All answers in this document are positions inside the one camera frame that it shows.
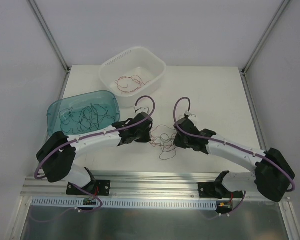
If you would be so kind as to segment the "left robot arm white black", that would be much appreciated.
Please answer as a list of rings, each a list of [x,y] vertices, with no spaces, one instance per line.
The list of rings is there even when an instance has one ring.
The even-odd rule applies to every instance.
[[[65,135],[62,131],[55,132],[36,154],[39,168],[49,183],[68,182],[69,195],[96,195],[97,180],[87,167],[76,165],[75,159],[104,148],[148,143],[152,126],[153,119],[141,112],[94,133]]]

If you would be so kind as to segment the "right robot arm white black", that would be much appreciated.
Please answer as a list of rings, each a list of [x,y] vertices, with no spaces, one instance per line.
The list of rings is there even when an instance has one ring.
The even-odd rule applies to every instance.
[[[285,193],[294,190],[292,180],[296,175],[279,150],[263,151],[237,145],[212,130],[198,130],[189,117],[176,121],[174,128],[177,131],[176,147],[217,156],[247,170],[224,170],[214,181],[200,183],[199,193],[203,197],[222,199],[234,194],[240,198],[244,191],[259,192],[278,203]]]

